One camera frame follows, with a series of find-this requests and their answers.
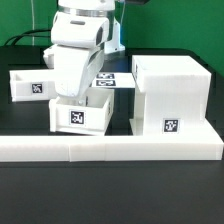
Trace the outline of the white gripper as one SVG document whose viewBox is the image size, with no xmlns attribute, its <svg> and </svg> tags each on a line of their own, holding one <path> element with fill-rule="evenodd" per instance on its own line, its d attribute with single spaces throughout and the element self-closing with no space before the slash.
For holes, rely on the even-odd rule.
<svg viewBox="0 0 224 224">
<path fill-rule="evenodd" d="M 44 51 L 55 73 L 59 96 L 82 98 L 104 63 L 104 43 L 109 36 L 106 17 L 86 17 L 57 12 L 51 29 L 52 46 Z"/>
</svg>

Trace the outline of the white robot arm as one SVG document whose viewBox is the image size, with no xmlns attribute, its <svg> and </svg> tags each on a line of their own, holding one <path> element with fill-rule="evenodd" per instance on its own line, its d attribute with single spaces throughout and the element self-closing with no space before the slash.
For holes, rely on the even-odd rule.
<svg viewBox="0 0 224 224">
<path fill-rule="evenodd" d="M 80 100 L 104 63 L 112 39 L 114 0 L 58 0 L 51 28 L 52 46 L 44 60 L 56 73 L 59 96 Z"/>
</svg>

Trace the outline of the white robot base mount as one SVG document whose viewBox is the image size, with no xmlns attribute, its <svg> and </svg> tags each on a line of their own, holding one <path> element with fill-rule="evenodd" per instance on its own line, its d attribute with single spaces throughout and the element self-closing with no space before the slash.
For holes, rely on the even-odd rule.
<svg viewBox="0 0 224 224">
<path fill-rule="evenodd" d="M 121 26 L 117 20 L 114 20 L 112 39 L 104 45 L 104 53 L 106 56 L 125 51 L 125 46 L 121 44 Z"/>
</svg>

